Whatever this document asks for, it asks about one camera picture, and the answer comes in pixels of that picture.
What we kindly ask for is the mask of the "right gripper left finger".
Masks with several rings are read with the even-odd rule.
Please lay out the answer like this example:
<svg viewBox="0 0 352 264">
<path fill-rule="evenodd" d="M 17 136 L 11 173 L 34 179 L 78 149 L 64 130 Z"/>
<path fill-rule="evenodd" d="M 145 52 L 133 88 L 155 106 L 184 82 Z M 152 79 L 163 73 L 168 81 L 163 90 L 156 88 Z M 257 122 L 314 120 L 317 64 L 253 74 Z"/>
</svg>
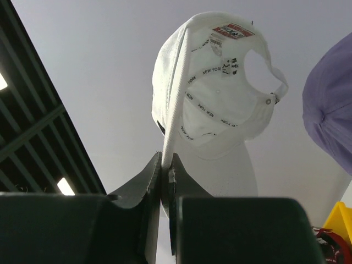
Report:
<svg viewBox="0 0 352 264">
<path fill-rule="evenodd" d="M 1 263 L 155 263 L 161 153 L 109 195 L 1 193 Z"/>
</svg>

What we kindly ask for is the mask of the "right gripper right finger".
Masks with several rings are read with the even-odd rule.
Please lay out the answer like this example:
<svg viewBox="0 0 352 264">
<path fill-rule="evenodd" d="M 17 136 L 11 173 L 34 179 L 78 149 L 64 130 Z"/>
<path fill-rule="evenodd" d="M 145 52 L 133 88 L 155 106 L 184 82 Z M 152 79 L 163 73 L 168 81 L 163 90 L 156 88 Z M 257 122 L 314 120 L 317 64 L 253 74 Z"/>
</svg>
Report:
<svg viewBox="0 0 352 264">
<path fill-rule="evenodd" d="M 162 177 L 177 263 L 324 263 L 302 206 L 288 198 L 213 197 L 173 156 Z"/>
</svg>

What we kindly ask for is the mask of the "white baseball cap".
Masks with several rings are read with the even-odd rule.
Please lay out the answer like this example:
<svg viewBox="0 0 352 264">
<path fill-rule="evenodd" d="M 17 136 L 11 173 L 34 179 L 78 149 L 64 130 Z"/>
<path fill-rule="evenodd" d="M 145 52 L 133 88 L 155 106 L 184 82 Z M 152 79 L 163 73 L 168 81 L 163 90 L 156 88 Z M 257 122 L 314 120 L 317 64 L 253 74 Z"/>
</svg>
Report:
<svg viewBox="0 0 352 264">
<path fill-rule="evenodd" d="M 249 51 L 280 81 L 272 93 L 245 73 Z M 250 21 L 224 12 L 194 15 L 161 47 L 152 75 L 152 117 L 164 135 L 162 203 L 176 194 L 255 197 L 257 181 L 245 143 L 269 125 L 286 95 L 284 74 Z"/>
</svg>

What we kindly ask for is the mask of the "purple baseball cap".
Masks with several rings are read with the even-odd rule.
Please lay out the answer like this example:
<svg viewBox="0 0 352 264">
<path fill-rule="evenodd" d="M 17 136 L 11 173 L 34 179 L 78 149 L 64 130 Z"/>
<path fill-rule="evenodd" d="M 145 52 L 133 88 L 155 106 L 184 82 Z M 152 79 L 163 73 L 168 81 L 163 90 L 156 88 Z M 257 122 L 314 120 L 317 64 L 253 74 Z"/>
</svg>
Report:
<svg viewBox="0 0 352 264">
<path fill-rule="evenodd" d="M 351 173 L 351 35 L 318 61 L 302 92 L 302 118 L 313 142 Z"/>
</svg>

